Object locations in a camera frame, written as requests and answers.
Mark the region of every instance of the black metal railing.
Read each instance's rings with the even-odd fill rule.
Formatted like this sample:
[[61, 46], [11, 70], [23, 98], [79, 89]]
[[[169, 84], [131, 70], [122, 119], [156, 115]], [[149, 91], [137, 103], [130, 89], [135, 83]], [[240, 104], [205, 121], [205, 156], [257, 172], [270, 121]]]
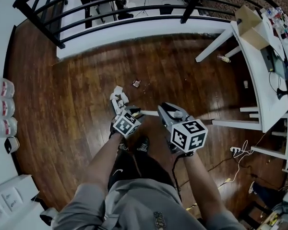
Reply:
[[[105, 28], [127, 24], [127, 23], [134, 23], [134, 22], [142, 22], [148, 20], [159, 20], [159, 19], [180, 19], [180, 23], [186, 23], [188, 19], [196, 19], [199, 18], [197, 16], [191, 16], [194, 9], [199, 11], [209, 11], [209, 12], [218, 12], [227, 15], [234, 15], [234, 10], [240, 8], [241, 5], [234, 4], [228, 2], [226, 0], [208, 0], [214, 1], [216, 3], [223, 3], [229, 5], [233, 8], [232, 11], [222, 11], [215, 8], [204, 7], [201, 5], [200, 1], [202, 0], [185, 0], [187, 1], [187, 5], [170, 5], [170, 4], [160, 4], [160, 5], [148, 5], [148, 6], [137, 6], [133, 8], [119, 8], [117, 10], [111, 10], [105, 13], [101, 13], [95, 16], [87, 16], [81, 20], [73, 22], [69, 25], [61, 26], [61, 19], [65, 16], [71, 15], [75, 12], [85, 10], [87, 11], [93, 6], [97, 6], [100, 4], [110, 3], [110, 2], [117, 2], [120, 0], [94, 0], [90, 2], [83, 3], [82, 5], [72, 8], [68, 11], [63, 12], [63, 6], [67, 4], [67, 0], [47, 0], [43, 6], [37, 9], [37, 5], [40, 0], [35, 0], [34, 4], [30, 7], [28, 2], [30, 0], [16, 0], [13, 4], [14, 8], [18, 8], [43, 34], [46, 35], [56, 46], [59, 48], [65, 48], [65, 42], [80, 37], [82, 35], [92, 33], [95, 31], [103, 30]], [[252, 0], [244, 0], [249, 2], [250, 4], [254, 5], [257, 8], [262, 8], [262, 6]], [[278, 5], [273, 0], [265, 0], [273, 7], [278, 7]], [[155, 9], [184, 9], [184, 13], [182, 15], [167, 15], [167, 16], [147, 16], [144, 18], [133, 18], [133, 19], [123, 19], [116, 21], [114, 23], [106, 23], [104, 25], [93, 27], [89, 30], [81, 31], [74, 35], [71, 35], [67, 38], [60, 39], [60, 34], [68, 29], [71, 29], [75, 26], [79, 26], [81, 24], [91, 23], [94, 20], [103, 19], [109, 16], [115, 16], [122, 13], [129, 13], [133, 11], [143, 11], [143, 10], [155, 10]], [[228, 20], [224, 19], [217, 19], [213, 17], [200, 17], [201, 19], [205, 20], [220, 20], [224, 22], [229, 22]]]

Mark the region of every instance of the water bottle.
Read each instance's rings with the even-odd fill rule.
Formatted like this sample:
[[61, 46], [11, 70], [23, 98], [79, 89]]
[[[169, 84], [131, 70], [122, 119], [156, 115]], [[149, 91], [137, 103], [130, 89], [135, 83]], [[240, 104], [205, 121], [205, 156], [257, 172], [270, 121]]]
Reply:
[[0, 138], [12, 137], [17, 133], [17, 120], [13, 117], [0, 119]]
[[0, 118], [10, 118], [14, 115], [15, 103], [13, 99], [0, 99]]
[[5, 98], [12, 98], [15, 93], [14, 84], [4, 78], [0, 78], [0, 96]]

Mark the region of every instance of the wooden floor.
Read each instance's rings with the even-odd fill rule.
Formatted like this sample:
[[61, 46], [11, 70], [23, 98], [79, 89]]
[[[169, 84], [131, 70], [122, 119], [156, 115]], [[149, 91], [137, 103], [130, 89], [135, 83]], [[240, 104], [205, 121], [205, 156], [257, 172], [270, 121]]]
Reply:
[[[260, 131], [210, 125], [214, 118], [246, 119], [239, 107], [255, 104], [242, 54], [235, 55], [230, 64], [216, 58], [235, 47], [234, 41], [203, 62], [194, 61], [212, 40], [191, 34], [142, 38], [58, 62], [55, 46], [31, 23], [17, 28], [8, 68], [16, 88], [15, 117], [21, 144], [17, 159], [23, 172], [32, 174], [49, 207], [60, 210], [70, 201], [86, 166], [108, 140], [114, 116], [109, 96], [116, 85], [124, 88], [130, 104], [142, 109], [155, 110], [158, 104], [170, 102], [202, 119], [209, 132], [198, 153], [208, 170], [231, 157], [231, 146], [242, 147], [248, 139], [249, 148], [259, 140]], [[132, 86], [135, 79], [141, 80], [138, 89]], [[248, 89], [243, 87], [244, 80], [249, 81]], [[151, 156], [170, 172], [174, 157], [166, 147], [165, 130], [158, 118], [148, 118], [139, 133], [148, 134]], [[252, 200], [248, 195], [253, 180], [250, 173], [277, 187], [284, 179], [282, 160], [254, 153], [241, 164], [251, 167], [241, 168], [235, 182], [220, 188], [226, 206], [236, 216]], [[210, 174], [221, 185], [233, 179], [237, 169], [237, 163], [228, 160]], [[183, 205], [189, 207], [194, 199], [182, 161], [175, 171]], [[198, 214], [196, 207], [190, 212]]]

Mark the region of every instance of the gray shirt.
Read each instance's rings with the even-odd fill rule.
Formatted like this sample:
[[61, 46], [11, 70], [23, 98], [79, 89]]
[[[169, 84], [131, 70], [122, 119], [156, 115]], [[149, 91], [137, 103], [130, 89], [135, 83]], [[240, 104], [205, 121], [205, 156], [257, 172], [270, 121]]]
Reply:
[[182, 207], [172, 186], [152, 179], [118, 181], [104, 198], [97, 185], [80, 185], [72, 201], [55, 218], [53, 229], [245, 230], [227, 210], [203, 226]]

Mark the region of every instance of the debris on floor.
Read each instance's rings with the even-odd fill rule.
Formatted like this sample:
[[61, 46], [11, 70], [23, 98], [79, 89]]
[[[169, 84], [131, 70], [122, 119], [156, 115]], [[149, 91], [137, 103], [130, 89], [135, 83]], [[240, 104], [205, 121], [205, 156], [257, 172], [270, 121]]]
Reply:
[[128, 103], [129, 99], [123, 92], [123, 88], [121, 86], [116, 86], [113, 93], [110, 95], [110, 101], [112, 102], [116, 115], [119, 115], [126, 108], [124, 104]]
[[134, 80], [133, 81], [133, 83], [132, 83], [132, 85], [135, 87], [135, 88], [138, 88], [139, 86], [140, 86], [140, 82], [141, 82], [141, 80]]

